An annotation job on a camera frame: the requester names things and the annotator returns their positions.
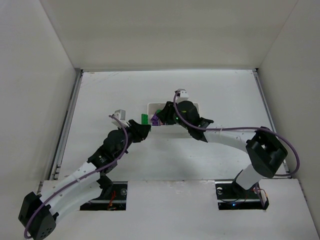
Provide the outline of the purple curved lego brick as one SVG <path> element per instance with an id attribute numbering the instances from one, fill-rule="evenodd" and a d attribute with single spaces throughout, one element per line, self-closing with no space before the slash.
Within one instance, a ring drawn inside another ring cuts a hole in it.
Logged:
<path id="1" fill-rule="evenodd" d="M 156 113 L 151 117 L 150 122 L 152 126 L 161 126 L 161 121 Z"/>

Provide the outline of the long green lego plate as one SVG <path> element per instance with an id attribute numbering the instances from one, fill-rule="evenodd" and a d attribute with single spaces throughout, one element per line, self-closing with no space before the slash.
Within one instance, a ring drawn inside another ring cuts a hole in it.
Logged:
<path id="1" fill-rule="evenodd" d="M 149 116 L 145 113 L 141 114 L 141 124 L 148 125 L 149 124 Z"/>

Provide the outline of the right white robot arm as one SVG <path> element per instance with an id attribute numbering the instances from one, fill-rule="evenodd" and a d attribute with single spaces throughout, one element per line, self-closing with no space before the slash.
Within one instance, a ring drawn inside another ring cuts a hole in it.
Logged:
<path id="1" fill-rule="evenodd" d="M 178 124 L 187 129 L 195 140 L 222 144 L 248 154 L 250 164 L 232 181 L 234 190 L 238 192 L 248 191 L 263 178 L 273 178 L 288 155 L 286 148 L 268 128 L 222 130 L 213 120 L 201 117 L 196 106 L 188 100 L 176 107 L 168 101 L 156 116 L 164 124 Z"/>

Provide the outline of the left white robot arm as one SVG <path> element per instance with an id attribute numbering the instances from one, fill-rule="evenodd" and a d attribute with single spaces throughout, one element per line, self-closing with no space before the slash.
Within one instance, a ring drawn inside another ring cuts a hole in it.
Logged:
<path id="1" fill-rule="evenodd" d="M 100 196 L 113 183 L 107 177 L 128 152 L 133 143 L 144 141 L 151 125 L 139 124 L 133 119 L 110 131 L 103 144 L 75 172 L 47 192 L 28 193 L 22 202 L 18 220 L 24 226 L 26 240 L 43 240 L 69 212 Z"/>

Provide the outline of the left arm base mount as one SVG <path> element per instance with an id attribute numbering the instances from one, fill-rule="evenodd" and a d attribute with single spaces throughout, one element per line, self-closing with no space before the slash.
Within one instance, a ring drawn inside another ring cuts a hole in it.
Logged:
<path id="1" fill-rule="evenodd" d="M 127 205 L 128 182 L 112 181 L 107 176 L 98 180 L 101 193 L 80 206 L 80 211 L 125 211 Z"/>

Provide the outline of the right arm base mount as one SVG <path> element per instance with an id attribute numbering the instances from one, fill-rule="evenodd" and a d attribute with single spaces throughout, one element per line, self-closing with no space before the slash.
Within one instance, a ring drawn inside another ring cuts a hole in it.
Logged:
<path id="1" fill-rule="evenodd" d="M 266 191 L 259 183 L 249 190 L 236 186 L 230 180 L 216 181 L 215 193 L 219 210 L 267 210 L 270 205 Z"/>

